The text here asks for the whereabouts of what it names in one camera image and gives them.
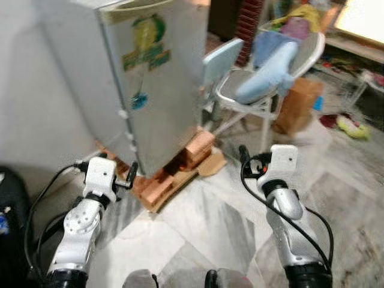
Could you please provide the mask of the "grey right robot leg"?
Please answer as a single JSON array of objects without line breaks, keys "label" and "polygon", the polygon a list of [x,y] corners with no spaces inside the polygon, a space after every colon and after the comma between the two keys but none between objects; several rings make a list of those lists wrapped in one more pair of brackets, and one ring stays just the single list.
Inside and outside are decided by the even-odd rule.
[{"label": "grey right robot leg", "polygon": [[204,288],[253,288],[253,285],[242,272],[218,268],[206,273]]}]

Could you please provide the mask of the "red brick column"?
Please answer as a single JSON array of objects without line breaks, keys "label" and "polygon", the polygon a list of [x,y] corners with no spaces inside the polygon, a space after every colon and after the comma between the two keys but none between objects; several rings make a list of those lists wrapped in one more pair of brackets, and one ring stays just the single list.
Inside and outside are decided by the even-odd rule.
[{"label": "red brick column", "polygon": [[246,68],[249,63],[264,2],[265,0],[242,0],[239,6],[234,35],[244,42],[236,60],[236,65],[241,68]]}]

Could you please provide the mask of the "bright window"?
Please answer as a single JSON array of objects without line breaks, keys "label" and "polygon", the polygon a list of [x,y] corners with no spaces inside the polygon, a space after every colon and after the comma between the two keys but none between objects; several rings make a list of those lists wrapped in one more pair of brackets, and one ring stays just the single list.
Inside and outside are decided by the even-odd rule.
[{"label": "bright window", "polygon": [[334,28],[383,46],[384,0],[346,0]]}]

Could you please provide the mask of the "light blue cloth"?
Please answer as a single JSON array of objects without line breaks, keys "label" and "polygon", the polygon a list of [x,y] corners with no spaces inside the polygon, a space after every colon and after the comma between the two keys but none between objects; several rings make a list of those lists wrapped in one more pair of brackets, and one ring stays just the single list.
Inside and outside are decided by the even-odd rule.
[{"label": "light blue cloth", "polygon": [[234,99],[239,104],[252,104],[276,86],[291,88],[296,79],[290,73],[290,64],[299,49],[296,39],[266,31],[258,34],[254,43],[254,63],[258,69],[236,90]]}]

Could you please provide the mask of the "light blue plastic panel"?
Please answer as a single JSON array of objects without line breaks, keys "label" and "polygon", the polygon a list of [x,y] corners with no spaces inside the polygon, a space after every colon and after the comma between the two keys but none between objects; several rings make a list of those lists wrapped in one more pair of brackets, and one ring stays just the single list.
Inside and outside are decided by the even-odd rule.
[{"label": "light blue plastic panel", "polygon": [[243,46],[244,41],[239,38],[233,38],[209,52],[203,58],[201,86],[203,88],[209,88],[219,82],[234,66]]}]

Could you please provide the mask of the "grey left robot leg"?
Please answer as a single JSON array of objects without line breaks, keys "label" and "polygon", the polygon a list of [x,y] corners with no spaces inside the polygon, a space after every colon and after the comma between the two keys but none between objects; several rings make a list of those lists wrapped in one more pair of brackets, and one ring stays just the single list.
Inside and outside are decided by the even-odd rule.
[{"label": "grey left robot leg", "polygon": [[159,288],[159,283],[153,272],[148,269],[138,269],[126,276],[122,288]]}]

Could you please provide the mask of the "black bag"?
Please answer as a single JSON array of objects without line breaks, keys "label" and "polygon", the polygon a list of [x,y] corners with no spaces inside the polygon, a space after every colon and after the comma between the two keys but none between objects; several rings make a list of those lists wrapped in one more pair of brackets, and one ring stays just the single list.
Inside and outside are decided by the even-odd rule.
[{"label": "black bag", "polygon": [[24,254],[24,226],[29,195],[24,181],[13,170],[0,166],[0,288],[28,288]]}]

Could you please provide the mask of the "purple cloth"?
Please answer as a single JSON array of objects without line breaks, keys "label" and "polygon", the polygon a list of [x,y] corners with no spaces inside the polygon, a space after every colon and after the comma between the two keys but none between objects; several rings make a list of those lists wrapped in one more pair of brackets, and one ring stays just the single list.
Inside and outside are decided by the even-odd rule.
[{"label": "purple cloth", "polygon": [[304,17],[289,17],[280,28],[280,32],[288,37],[304,40],[311,32],[310,22]]}]

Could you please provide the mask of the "brown cardboard box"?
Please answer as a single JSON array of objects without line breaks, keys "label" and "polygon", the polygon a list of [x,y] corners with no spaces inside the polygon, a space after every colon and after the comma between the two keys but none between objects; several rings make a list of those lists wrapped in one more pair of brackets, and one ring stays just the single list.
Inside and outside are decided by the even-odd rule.
[{"label": "brown cardboard box", "polygon": [[311,120],[311,112],[324,84],[319,80],[299,77],[285,97],[280,114],[272,126],[278,134],[293,136],[305,129]]}]

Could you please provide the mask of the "grey robot leg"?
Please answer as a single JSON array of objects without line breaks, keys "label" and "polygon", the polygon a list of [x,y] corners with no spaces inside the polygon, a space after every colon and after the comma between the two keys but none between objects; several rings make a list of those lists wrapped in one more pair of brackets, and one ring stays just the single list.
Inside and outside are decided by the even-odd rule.
[{"label": "grey robot leg", "polygon": [[126,276],[122,288],[159,288],[159,283],[153,272],[148,269],[138,269]]},{"label": "grey robot leg", "polygon": [[253,288],[253,285],[242,272],[218,268],[206,273],[204,288]]}]

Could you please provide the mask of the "yellow cloth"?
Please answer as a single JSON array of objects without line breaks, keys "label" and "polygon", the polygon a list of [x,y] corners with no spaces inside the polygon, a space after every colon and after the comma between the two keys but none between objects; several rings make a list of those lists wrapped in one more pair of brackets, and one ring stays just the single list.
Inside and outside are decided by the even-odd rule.
[{"label": "yellow cloth", "polygon": [[276,19],[276,22],[285,24],[291,17],[302,17],[304,20],[307,20],[307,22],[309,22],[310,31],[312,32],[321,31],[320,13],[310,4],[300,5],[286,16]]}]

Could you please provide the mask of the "dark red floor item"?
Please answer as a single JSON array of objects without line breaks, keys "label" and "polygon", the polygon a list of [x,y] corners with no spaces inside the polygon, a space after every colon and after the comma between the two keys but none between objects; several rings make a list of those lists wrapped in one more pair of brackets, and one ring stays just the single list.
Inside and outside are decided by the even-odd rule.
[{"label": "dark red floor item", "polygon": [[329,113],[328,115],[322,115],[319,117],[319,122],[322,126],[334,129],[337,127],[338,114],[337,113]]}]

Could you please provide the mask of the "green fridge sticker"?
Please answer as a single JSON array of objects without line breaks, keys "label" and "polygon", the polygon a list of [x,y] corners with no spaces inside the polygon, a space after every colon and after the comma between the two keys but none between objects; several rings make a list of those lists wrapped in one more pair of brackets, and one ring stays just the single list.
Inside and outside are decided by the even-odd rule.
[{"label": "green fridge sticker", "polygon": [[138,17],[132,22],[134,50],[122,56],[124,71],[148,64],[149,71],[159,68],[171,59],[163,38],[167,25],[159,14]]}]

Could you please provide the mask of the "silver fridge cabinet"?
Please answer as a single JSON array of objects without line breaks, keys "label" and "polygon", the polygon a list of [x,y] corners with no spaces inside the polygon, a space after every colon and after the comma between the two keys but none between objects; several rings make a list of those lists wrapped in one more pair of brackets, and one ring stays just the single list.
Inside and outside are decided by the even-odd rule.
[{"label": "silver fridge cabinet", "polygon": [[121,0],[35,0],[56,61],[88,131],[126,164],[137,164],[100,8]]}]

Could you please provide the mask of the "yellow green toy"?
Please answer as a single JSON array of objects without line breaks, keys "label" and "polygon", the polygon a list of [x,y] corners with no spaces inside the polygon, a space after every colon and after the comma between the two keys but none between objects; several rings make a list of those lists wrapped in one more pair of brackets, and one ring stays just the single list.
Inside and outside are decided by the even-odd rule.
[{"label": "yellow green toy", "polygon": [[349,117],[338,116],[335,123],[337,123],[337,127],[350,138],[367,140],[370,137],[370,132],[365,124],[356,122]]}]

